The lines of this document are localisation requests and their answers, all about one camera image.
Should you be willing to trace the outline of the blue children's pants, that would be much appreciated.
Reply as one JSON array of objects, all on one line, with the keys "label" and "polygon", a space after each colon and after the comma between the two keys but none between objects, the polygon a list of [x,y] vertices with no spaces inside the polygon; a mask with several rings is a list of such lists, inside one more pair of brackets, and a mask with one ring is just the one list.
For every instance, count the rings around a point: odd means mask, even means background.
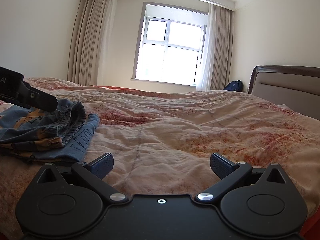
[{"label": "blue children's pants", "polygon": [[81,161],[99,121],[80,101],[60,99],[53,112],[13,105],[1,112],[1,153],[37,161]]}]

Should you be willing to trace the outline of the left beige curtain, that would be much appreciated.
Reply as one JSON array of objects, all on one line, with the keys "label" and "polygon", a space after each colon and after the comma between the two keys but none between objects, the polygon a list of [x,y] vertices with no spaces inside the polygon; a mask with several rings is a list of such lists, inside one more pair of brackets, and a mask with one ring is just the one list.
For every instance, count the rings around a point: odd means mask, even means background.
[{"label": "left beige curtain", "polygon": [[80,0],[69,50],[68,81],[83,86],[103,83],[117,1]]}]

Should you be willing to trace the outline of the white pillow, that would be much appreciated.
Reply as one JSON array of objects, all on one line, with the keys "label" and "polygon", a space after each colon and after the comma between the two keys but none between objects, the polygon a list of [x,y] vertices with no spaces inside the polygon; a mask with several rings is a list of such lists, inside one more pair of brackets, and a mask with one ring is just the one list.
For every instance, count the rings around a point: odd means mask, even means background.
[{"label": "white pillow", "polygon": [[282,105],[277,105],[278,108],[281,108],[281,109],[284,109],[284,110],[288,110],[288,111],[293,111],[290,107],[288,107],[287,105],[285,104],[282,104]]}]

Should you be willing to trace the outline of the grey framed window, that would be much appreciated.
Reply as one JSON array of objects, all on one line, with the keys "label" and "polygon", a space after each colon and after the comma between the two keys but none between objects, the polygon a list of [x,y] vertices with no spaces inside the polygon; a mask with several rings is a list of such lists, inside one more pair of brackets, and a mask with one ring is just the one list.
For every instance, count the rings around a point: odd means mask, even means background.
[{"label": "grey framed window", "polygon": [[207,23],[204,11],[145,2],[133,79],[194,86],[206,44]]}]

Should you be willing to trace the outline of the pink floral quilt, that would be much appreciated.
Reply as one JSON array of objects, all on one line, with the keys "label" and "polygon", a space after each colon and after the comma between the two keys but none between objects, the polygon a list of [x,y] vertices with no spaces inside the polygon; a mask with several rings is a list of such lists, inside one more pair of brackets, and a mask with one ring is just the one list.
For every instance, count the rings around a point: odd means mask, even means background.
[{"label": "pink floral quilt", "polygon": [[[79,161],[1,153],[3,239],[319,239],[319,121],[245,93],[110,90],[28,78],[80,101],[99,125],[81,161],[114,158],[103,179],[128,197],[105,203],[71,173]],[[252,165],[213,203],[218,153]]]}]

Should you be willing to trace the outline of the orange bed sheet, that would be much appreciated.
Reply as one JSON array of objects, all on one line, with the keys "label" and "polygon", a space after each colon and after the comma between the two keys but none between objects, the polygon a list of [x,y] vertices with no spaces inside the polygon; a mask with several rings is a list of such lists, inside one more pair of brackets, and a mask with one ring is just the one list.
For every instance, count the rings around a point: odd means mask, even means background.
[{"label": "orange bed sheet", "polygon": [[110,89],[110,90],[124,90],[124,91],[140,91],[139,89],[116,87],[116,86],[93,86],[98,88]]}]

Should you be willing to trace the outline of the beige curtain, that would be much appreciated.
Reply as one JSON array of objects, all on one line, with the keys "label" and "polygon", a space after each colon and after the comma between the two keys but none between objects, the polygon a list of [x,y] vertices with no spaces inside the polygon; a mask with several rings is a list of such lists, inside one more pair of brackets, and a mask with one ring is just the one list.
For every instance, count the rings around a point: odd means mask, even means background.
[{"label": "beige curtain", "polygon": [[210,4],[197,90],[221,90],[228,83],[233,49],[234,14]]},{"label": "beige curtain", "polygon": [[80,0],[69,50],[68,81],[83,86],[103,83],[117,1]]}]

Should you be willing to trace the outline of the right beige curtain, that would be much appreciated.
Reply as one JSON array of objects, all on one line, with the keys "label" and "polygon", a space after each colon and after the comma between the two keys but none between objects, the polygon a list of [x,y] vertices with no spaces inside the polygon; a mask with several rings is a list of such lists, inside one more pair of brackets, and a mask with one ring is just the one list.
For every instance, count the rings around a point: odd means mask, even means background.
[{"label": "right beige curtain", "polygon": [[234,14],[210,4],[197,90],[221,90],[228,83],[233,49]]}]

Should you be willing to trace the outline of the blue backpack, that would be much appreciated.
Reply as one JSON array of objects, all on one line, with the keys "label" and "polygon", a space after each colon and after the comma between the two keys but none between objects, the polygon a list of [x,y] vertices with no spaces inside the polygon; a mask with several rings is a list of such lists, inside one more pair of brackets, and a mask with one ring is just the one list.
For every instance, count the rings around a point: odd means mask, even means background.
[{"label": "blue backpack", "polygon": [[234,91],[234,92],[242,92],[244,88],[244,84],[241,80],[231,81],[224,90]]}]

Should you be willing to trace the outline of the brown padded headboard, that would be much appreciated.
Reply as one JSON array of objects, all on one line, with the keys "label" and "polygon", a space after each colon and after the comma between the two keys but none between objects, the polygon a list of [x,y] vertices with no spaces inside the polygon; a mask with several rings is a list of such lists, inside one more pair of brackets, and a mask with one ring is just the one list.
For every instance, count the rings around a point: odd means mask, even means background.
[{"label": "brown padded headboard", "polygon": [[318,67],[256,66],[248,93],[319,119]]}]

